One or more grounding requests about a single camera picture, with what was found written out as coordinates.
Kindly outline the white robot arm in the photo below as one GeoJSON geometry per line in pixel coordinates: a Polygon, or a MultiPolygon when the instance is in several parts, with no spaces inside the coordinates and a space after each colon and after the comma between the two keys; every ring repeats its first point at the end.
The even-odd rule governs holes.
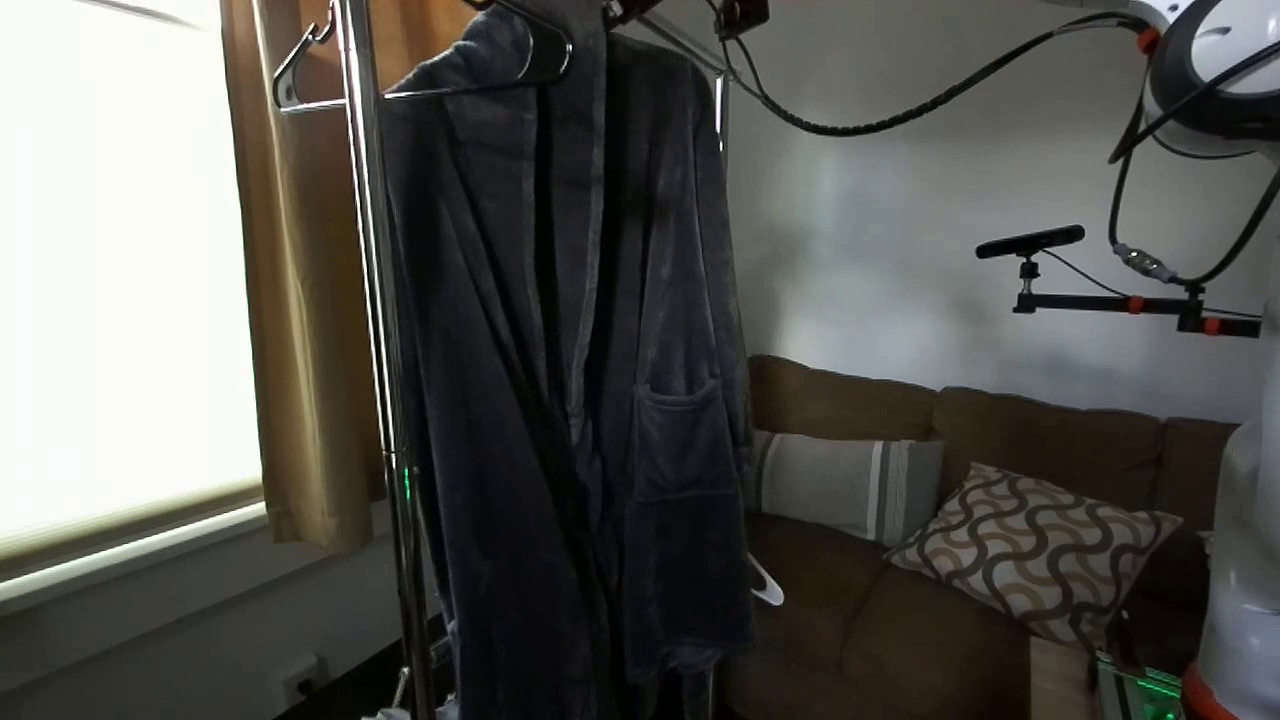
{"type": "MultiPolygon", "coordinates": [[[[1155,0],[1151,99],[1200,146],[1275,163],[1280,0],[1155,0]]],[[[1280,720],[1280,293],[1262,293],[1255,414],[1227,441],[1192,675],[1227,720],[1280,720]]]]}

